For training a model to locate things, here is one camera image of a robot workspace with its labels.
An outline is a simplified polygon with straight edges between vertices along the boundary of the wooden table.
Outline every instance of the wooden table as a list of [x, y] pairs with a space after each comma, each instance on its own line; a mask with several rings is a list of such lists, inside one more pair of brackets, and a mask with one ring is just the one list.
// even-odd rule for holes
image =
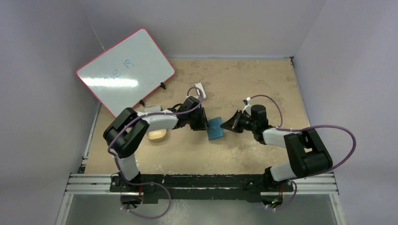
[[[242, 100], [256, 94], [271, 96], [281, 107], [284, 127], [308, 126], [290, 61], [288, 60], [172, 60], [176, 74], [145, 98], [146, 105], [164, 109], [182, 103], [187, 90], [201, 82], [207, 94], [203, 102], [207, 118], [221, 116], [225, 122], [236, 110], [243, 109]], [[271, 125], [279, 125], [276, 107], [266, 98], [252, 104], [265, 105]], [[142, 106], [134, 108], [143, 112]], [[116, 166], [107, 153], [102, 138], [114, 117], [101, 107], [93, 132], [85, 173], [111, 174]], [[206, 131], [192, 131], [189, 126], [169, 130], [167, 138], [158, 143], [144, 138], [136, 151], [137, 165], [142, 173], [263, 173], [264, 169], [287, 161], [286, 150], [256, 142], [251, 132], [236, 134], [224, 130], [224, 137], [209, 141]]]

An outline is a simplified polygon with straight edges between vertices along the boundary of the floor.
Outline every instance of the floor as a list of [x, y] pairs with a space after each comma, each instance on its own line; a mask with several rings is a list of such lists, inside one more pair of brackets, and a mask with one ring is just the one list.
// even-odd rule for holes
[[[171, 60], [176, 74], [144, 99], [146, 105], [163, 108], [182, 103], [187, 90], [201, 82], [207, 94], [202, 106], [207, 118], [221, 116], [225, 122], [236, 110], [243, 109], [246, 97], [271, 96], [283, 113], [283, 126], [308, 126], [293, 68], [289, 60]], [[269, 123], [279, 125], [276, 107], [266, 98], [252, 104], [265, 105]], [[143, 112], [143, 106], [134, 107]], [[117, 172], [115, 162], [107, 153], [102, 138], [114, 117], [101, 107], [93, 133], [85, 173]], [[224, 137], [209, 141], [206, 131], [192, 131], [189, 126], [168, 130], [162, 142], [144, 138], [136, 151], [137, 165], [142, 173], [240, 174], [263, 173], [264, 169], [287, 161], [286, 150], [256, 142], [251, 132], [236, 134], [224, 131]]]

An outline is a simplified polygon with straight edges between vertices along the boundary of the wall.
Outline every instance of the wall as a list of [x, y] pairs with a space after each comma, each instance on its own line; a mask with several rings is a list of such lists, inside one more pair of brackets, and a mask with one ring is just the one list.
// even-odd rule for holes
[[77, 0], [0, 2], [0, 224], [54, 224], [97, 100], [75, 70], [102, 52]]
[[[311, 124], [342, 125], [357, 137], [336, 170], [349, 224], [398, 224], [397, 12], [395, 0], [329, 0], [294, 60]], [[322, 136], [333, 157], [347, 154], [343, 135]]]
[[286, 57], [326, 0], [82, 0], [108, 49], [146, 27], [169, 57]]

